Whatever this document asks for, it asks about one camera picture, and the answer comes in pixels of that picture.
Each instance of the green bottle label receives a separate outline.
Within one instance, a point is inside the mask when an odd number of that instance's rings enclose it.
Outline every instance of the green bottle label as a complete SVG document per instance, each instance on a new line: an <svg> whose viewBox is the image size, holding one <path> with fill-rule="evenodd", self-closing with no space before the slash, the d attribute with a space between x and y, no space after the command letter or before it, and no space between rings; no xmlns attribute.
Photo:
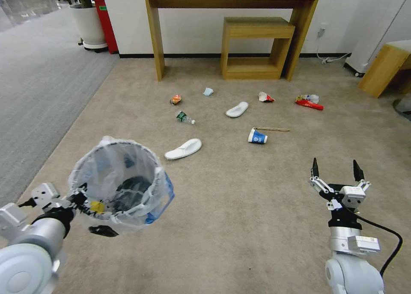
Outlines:
<svg viewBox="0 0 411 294"><path fill-rule="evenodd" d="M181 112L177 115L177 119L180 120L180 121L183 121L183 119L184 119L186 116L187 116L187 114L185 114L184 112L181 111Z"/></svg>

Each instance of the wooden console table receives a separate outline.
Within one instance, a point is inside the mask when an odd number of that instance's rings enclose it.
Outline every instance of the wooden console table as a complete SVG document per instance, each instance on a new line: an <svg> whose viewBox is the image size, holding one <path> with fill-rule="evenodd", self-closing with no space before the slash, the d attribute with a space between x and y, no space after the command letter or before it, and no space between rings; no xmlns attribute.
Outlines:
<svg viewBox="0 0 411 294"><path fill-rule="evenodd" d="M159 8L246 8L292 9L290 23L295 26L282 75L292 79L305 36L318 0L146 0L157 80L164 73L163 42L161 40Z"/></svg>

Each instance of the wooden furniture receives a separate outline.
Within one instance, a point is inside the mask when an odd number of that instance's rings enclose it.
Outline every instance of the wooden furniture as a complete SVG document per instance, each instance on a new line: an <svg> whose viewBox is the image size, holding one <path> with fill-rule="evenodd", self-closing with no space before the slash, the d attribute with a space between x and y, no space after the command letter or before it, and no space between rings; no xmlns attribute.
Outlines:
<svg viewBox="0 0 411 294"><path fill-rule="evenodd" d="M224 79L279 79L294 26L281 17L225 17L221 48ZM230 39L274 38L269 58L228 58Z"/></svg>
<svg viewBox="0 0 411 294"><path fill-rule="evenodd" d="M378 98L395 76L401 77L403 93L411 89L411 40L386 43L358 87Z"/></svg>
<svg viewBox="0 0 411 294"><path fill-rule="evenodd" d="M290 49L283 68L287 80L292 79L295 66L310 26L318 0L146 0L157 80L164 73L163 42L161 40L159 8L267 8L292 9L290 23L295 26Z"/></svg>

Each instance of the red trash bin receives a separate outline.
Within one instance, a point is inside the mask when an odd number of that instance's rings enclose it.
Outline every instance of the red trash bin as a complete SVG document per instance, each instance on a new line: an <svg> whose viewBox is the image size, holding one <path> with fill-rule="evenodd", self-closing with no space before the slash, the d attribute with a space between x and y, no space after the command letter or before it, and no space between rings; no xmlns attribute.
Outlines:
<svg viewBox="0 0 411 294"><path fill-rule="evenodd" d="M119 48L117 47L116 37L114 36L110 17L108 16L106 3L104 0L94 0L94 3L97 9L98 17L100 18L101 26L103 27L104 36L106 37L108 51L111 54L118 52Z"/></svg>

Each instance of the transparent plastic bag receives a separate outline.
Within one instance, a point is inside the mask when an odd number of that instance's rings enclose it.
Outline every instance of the transparent plastic bag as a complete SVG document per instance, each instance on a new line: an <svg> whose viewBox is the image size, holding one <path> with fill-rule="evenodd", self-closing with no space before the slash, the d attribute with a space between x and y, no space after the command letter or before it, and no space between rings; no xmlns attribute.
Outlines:
<svg viewBox="0 0 411 294"><path fill-rule="evenodd" d="M132 141L104 136L71 172L71 194L82 190L79 208L88 227L117 233L139 230L158 219L174 198L174 188L156 155Z"/></svg>

